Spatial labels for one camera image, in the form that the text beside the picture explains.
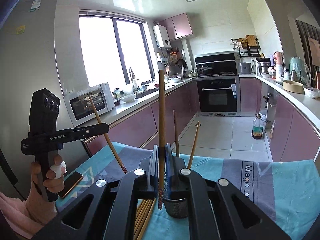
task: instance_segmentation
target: white tile floor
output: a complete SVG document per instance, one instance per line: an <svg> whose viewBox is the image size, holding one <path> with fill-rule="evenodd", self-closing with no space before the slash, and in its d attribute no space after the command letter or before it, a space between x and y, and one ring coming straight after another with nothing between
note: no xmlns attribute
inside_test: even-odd
<svg viewBox="0 0 320 240"><path fill-rule="evenodd" d="M251 136L254 119L255 117L196 117L179 140L180 153L191 153L195 125L200 121L195 155L269 162L263 137L255 140Z"/></svg>

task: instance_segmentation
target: white bandage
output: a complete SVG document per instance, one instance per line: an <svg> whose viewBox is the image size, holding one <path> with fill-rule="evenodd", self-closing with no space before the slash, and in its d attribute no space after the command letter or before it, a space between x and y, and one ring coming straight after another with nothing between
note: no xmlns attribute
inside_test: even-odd
<svg viewBox="0 0 320 240"><path fill-rule="evenodd" d="M60 165L52 165L50 167L50 170L54 171L56 173L56 177L55 179L60 179L62 174L61 168L65 167L66 168L66 163L63 161Z"/></svg>

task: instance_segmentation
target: cutting board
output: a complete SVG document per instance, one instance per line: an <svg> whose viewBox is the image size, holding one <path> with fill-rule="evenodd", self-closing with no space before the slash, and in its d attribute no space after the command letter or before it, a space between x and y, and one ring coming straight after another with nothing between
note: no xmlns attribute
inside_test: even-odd
<svg viewBox="0 0 320 240"><path fill-rule="evenodd" d="M245 36L248 41L248 46L249 47L257 47L257 42L256 42L256 37L254 35L246 35Z"/></svg>

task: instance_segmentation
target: microwave oven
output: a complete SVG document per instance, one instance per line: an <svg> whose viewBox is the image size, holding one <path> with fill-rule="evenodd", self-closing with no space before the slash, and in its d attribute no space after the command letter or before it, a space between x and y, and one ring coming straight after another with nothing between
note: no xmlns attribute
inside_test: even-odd
<svg viewBox="0 0 320 240"><path fill-rule="evenodd" d="M90 93L99 115L111 111L115 106L108 83L66 95L64 101L74 127L95 118L88 96Z"/></svg>

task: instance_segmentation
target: countertop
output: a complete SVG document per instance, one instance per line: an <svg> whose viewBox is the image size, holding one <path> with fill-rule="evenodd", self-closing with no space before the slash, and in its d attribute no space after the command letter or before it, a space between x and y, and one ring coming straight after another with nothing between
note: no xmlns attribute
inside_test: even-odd
<svg viewBox="0 0 320 240"><path fill-rule="evenodd" d="M184 79L183 81L176 83L175 85L172 85L169 83L166 85L166 87L164 88L165 93L168 94L171 91L174 91L175 89L189 83L192 81L192 78L187 78ZM150 86L148 86L149 89L155 88L153 87L151 84L149 84ZM120 118L126 116L127 114L132 113L133 111L137 110L138 108L150 103L151 101L155 100L159 98L159 91L153 92L149 95L146 95L143 98L138 98L135 99L134 101L130 102L130 103L125 103L122 100L120 100L120 105L116 106L116 108L112 109L109 112L106 112L104 114L100 115L100 119L102 122L105 122L107 124L112 124L113 122L119 120ZM81 126L89 126L89 125L94 125L97 124L98 121L96 118L93 118L81 125L79 125L79 127Z"/></svg>
<svg viewBox="0 0 320 240"><path fill-rule="evenodd" d="M266 83L279 94L287 98L292 104L294 104L320 131L320 99L312 99L306 97L304 94L297 94L286 91L283 89L283 86L276 83L274 79L263 78L260 75L256 74L241 74L239 78L257 78L262 82Z"/></svg>

